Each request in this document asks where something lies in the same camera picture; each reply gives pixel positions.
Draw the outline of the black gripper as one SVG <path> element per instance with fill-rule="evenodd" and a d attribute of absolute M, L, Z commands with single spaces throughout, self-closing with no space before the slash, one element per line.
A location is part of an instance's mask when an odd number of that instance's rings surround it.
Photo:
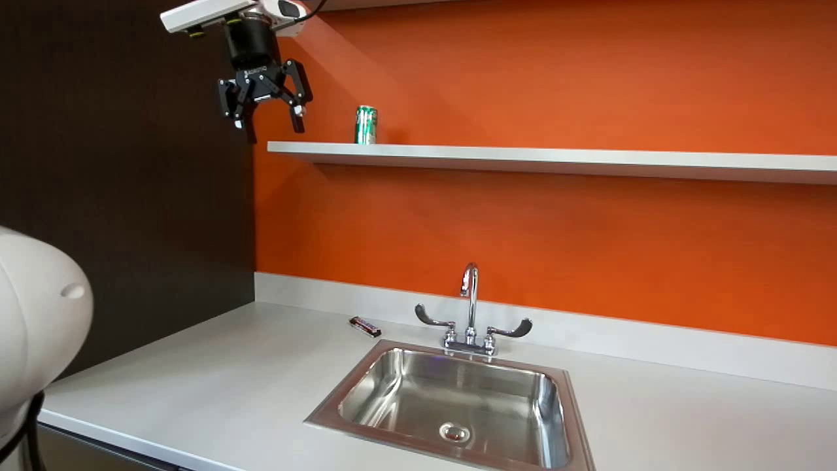
<path fill-rule="evenodd" d="M 283 60 L 275 34 L 257 20 L 233 20 L 225 26 L 231 51 L 231 79 L 216 81 L 223 113 L 249 139 L 254 131 L 254 105 L 263 98 L 283 98 L 287 105 L 291 128 L 305 131 L 305 105 L 310 89 L 297 60 Z"/>

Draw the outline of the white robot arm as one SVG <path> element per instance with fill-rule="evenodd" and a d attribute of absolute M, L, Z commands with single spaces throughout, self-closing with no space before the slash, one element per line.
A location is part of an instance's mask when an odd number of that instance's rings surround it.
<path fill-rule="evenodd" d="M 275 32 L 257 16 L 225 24 L 233 75 L 219 81 L 223 113 L 245 128 L 261 98 L 301 97 L 283 89 L 287 64 Z M 61 249 L 27 233 L 0 226 L 0 466 L 2 471 L 46 471 L 37 417 L 45 390 L 82 351 L 95 314 L 84 268 Z"/>

